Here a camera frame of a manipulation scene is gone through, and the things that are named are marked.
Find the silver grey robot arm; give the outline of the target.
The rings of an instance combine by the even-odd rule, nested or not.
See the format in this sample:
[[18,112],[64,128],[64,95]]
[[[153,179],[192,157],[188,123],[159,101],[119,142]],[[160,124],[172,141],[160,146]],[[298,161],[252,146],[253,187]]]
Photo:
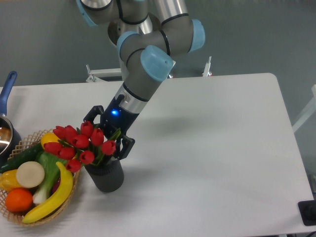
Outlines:
[[101,116],[101,128],[109,138],[121,130],[115,158],[127,157],[135,141],[126,132],[167,79],[173,68],[173,56],[203,47],[205,31],[199,20],[189,17],[183,0],[157,0],[160,25],[157,30],[142,31],[149,19],[145,0],[79,0],[77,6],[90,26],[120,22],[130,29],[119,29],[116,48],[126,78],[106,109],[92,109],[86,119]]

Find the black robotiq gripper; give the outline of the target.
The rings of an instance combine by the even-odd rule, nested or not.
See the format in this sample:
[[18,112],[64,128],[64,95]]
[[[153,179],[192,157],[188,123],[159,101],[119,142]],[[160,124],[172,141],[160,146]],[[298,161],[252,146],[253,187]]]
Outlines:
[[116,140],[116,151],[114,153],[116,159],[127,158],[133,148],[135,140],[126,136],[126,132],[139,115],[121,107],[120,103],[122,101],[123,95],[119,95],[117,98],[114,97],[105,111],[101,105],[93,106],[83,118],[84,122],[89,121],[94,124],[95,118],[100,115],[102,130],[106,138],[110,138],[120,128],[123,136]]

